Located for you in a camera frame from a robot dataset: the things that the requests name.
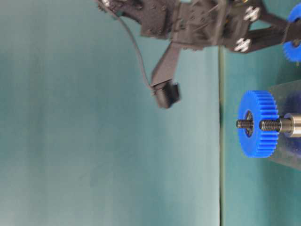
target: gear teeth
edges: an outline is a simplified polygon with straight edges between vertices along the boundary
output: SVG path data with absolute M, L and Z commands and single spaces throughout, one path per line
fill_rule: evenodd
M 299 18 L 301 18 L 301 3 L 299 3 L 292 9 L 288 17 L 288 21 L 294 22 Z M 283 52 L 288 61 L 291 62 L 301 61 L 301 45 L 298 47 L 294 47 L 291 41 L 287 42 L 283 45 Z
M 279 118 L 276 101 L 268 91 L 246 92 L 241 101 L 240 117 L 246 110 L 252 112 L 254 124 Z M 241 130 L 238 133 L 242 149 L 249 158 L 268 158 L 277 147 L 277 131 L 261 131 L 259 126 L 255 126 L 251 137 L 247 137 Z

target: teal fabric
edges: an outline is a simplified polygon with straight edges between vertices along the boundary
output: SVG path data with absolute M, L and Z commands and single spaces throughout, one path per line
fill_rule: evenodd
M 165 111 L 92 0 L 2 0 L 0 28 L 0 225 L 219 225 L 217 48 Z M 138 43 L 150 74 L 168 43 Z
M 265 0 L 268 9 L 286 18 L 298 0 Z M 285 59 L 282 46 L 248 55 L 223 51 L 222 74 L 222 225 L 298 226 L 301 222 L 301 174 L 266 159 L 246 158 L 235 121 L 248 90 L 300 79 L 301 68 Z

